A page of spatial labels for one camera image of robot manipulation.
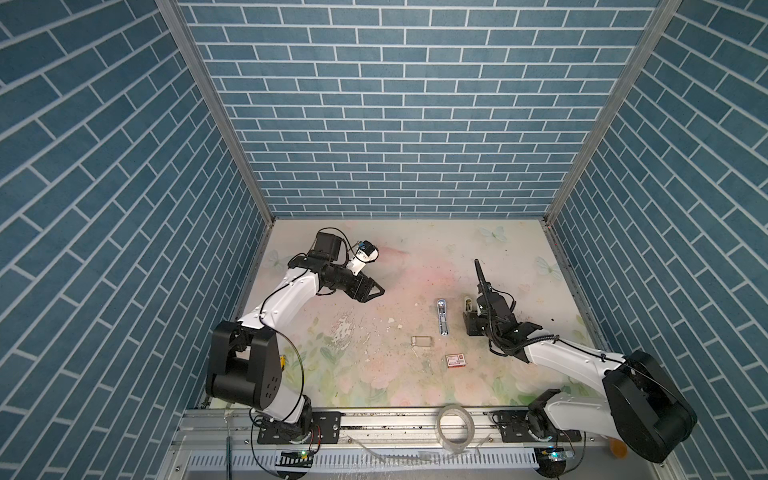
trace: black mounting plate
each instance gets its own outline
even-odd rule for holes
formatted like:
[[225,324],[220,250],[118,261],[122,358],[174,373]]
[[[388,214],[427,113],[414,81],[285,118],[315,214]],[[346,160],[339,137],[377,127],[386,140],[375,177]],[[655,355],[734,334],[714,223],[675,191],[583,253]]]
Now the black mounting plate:
[[[527,414],[528,410],[496,410],[491,413],[492,421],[498,426],[504,443],[539,442],[529,432],[530,427],[525,419]],[[568,443],[568,439],[574,444],[581,441],[581,432],[578,430],[567,430],[558,434],[561,445]]]
[[[312,424],[319,425],[324,444],[332,445],[339,443],[341,412],[312,412]],[[259,431],[257,441],[259,445],[293,445],[280,435],[277,427],[272,422],[264,422],[264,427]]]

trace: brick wallpaper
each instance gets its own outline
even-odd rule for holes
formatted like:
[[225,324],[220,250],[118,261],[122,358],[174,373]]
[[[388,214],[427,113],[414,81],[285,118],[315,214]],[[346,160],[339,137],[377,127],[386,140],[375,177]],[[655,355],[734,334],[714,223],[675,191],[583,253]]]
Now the brick wallpaper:
[[768,478],[766,24],[684,0],[555,224],[613,348],[696,409],[689,478]]
[[153,0],[0,2],[0,478],[145,478],[263,229]]
[[656,2],[181,3],[279,217],[540,217]]

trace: floral tabletop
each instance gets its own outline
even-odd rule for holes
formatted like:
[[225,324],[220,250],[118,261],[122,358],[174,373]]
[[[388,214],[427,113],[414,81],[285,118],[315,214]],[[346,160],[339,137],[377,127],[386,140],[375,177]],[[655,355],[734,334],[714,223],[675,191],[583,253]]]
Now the floral tabletop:
[[[357,303],[345,293],[310,300],[283,333],[298,347],[304,392],[317,407],[524,405],[549,388],[594,393],[554,370],[502,358],[485,337],[465,332],[462,310],[477,298],[473,260],[485,278],[518,301],[518,321],[539,323],[591,345],[568,287],[536,220],[278,220],[247,304],[257,306],[280,282],[290,257],[306,252],[316,231],[337,227],[355,243],[369,240],[379,259],[363,272],[386,293]],[[436,303],[448,303],[441,336]],[[431,336],[431,347],[411,345]],[[298,389],[300,368],[289,346],[283,381]],[[445,356],[467,365],[448,369]]]

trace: scratched table surface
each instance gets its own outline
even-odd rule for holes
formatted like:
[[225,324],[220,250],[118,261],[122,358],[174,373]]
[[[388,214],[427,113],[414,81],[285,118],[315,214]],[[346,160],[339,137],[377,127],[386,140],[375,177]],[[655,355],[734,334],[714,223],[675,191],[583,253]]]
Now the scratched table surface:
[[[278,285],[288,260],[306,252],[321,227],[339,228],[353,243],[369,240],[379,248],[379,259],[363,272],[386,293],[368,303],[343,292],[316,296],[283,326],[302,356],[304,392],[313,406],[525,405],[550,388],[594,394],[547,367],[493,355],[485,337],[465,331],[464,302],[478,296],[478,258],[486,280],[518,301],[518,321],[591,346],[538,221],[278,220],[247,312]],[[439,333],[439,299],[448,303],[447,336]],[[412,347],[412,336],[431,336],[432,346]],[[286,344],[280,351],[287,360],[283,381],[298,391],[296,356]],[[447,368],[445,356],[453,353],[463,353],[467,365]]]

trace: orange object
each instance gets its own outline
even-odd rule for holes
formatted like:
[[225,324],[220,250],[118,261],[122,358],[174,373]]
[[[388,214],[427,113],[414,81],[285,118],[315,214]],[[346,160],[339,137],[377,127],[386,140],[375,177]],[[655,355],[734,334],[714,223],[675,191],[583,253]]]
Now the orange object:
[[621,440],[611,439],[611,453],[616,458],[624,458],[627,456],[627,444]]

